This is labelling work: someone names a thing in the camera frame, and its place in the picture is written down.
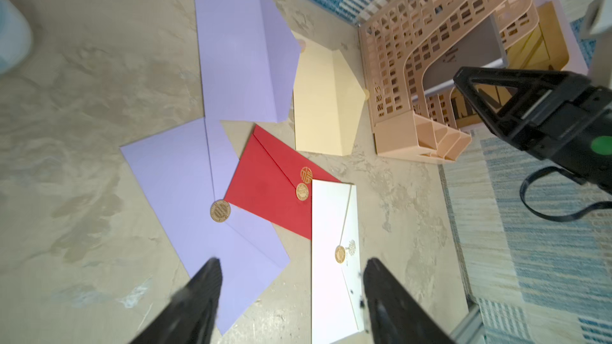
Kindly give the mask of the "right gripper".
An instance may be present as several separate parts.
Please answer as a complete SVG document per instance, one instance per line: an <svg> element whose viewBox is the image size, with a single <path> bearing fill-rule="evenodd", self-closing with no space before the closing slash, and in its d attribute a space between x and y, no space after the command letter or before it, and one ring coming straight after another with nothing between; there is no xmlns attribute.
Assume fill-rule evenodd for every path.
<svg viewBox="0 0 612 344"><path fill-rule="evenodd" d="M562 71L462 67L454 84L487 128L578 183L611 193L611 90ZM510 89L495 109L478 85Z"/></svg>

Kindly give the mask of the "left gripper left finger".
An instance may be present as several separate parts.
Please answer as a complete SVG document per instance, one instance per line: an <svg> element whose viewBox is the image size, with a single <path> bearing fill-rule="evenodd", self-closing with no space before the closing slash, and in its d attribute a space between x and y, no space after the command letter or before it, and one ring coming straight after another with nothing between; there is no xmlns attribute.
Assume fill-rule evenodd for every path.
<svg viewBox="0 0 612 344"><path fill-rule="evenodd" d="M221 289L221 263L212 257L132 342L209 343L215 328Z"/></svg>

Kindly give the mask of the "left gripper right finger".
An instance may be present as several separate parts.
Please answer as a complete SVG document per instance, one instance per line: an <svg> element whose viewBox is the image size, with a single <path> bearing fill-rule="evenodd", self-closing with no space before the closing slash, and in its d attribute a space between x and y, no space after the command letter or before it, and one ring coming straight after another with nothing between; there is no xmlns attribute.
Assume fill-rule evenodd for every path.
<svg viewBox="0 0 612 344"><path fill-rule="evenodd" d="M452 342L379 259L368 260L363 286L375 343Z"/></svg>

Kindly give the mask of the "white envelope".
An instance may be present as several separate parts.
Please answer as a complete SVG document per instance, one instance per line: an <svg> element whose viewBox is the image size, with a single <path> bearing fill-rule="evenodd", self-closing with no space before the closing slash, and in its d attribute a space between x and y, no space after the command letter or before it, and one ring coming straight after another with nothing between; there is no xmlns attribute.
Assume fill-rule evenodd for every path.
<svg viewBox="0 0 612 344"><path fill-rule="evenodd" d="M312 342L364 331L357 188L312 183Z"/></svg>

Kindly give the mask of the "red envelope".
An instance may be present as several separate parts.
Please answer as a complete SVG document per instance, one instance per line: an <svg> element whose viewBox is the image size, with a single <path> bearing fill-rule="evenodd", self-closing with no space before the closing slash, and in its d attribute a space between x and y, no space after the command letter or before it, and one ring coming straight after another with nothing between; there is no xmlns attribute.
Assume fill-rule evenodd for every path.
<svg viewBox="0 0 612 344"><path fill-rule="evenodd" d="M310 240L314 180L339 181L256 125L224 200Z"/></svg>

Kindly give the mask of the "cream envelope with seal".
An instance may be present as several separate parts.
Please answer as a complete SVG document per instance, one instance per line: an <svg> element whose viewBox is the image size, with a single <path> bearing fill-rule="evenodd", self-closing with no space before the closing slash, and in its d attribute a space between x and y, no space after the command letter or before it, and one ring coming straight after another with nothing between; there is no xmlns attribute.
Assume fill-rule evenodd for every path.
<svg viewBox="0 0 612 344"><path fill-rule="evenodd" d="M352 153L366 92L343 54L299 34L301 55L293 90L298 151Z"/></svg>

